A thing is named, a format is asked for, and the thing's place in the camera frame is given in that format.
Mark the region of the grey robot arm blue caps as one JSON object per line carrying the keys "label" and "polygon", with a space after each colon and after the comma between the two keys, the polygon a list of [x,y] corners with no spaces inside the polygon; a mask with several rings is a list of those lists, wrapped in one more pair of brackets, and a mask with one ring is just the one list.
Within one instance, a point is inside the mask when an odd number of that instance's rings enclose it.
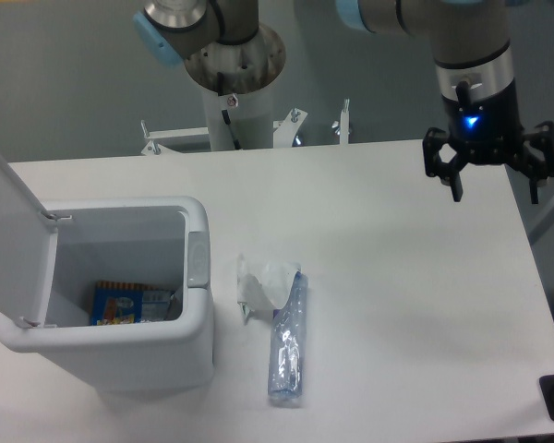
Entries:
{"label": "grey robot arm blue caps", "polygon": [[[530,197],[554,177],[554,124],[521,125],[506,6],[501,1],[340,1],[348,27],[428,38],[446,129],[423,138],[426,174],[460,200],[469,165],[507,165],[524,175]],[[242,141],[231,108],[267,88],[283,71],[278,34],[259,20],[255,1],[149,1],[133,17],[137,33],[162,64],[184,65],[204,89],[223,98],[220,117],[233,148]]]}

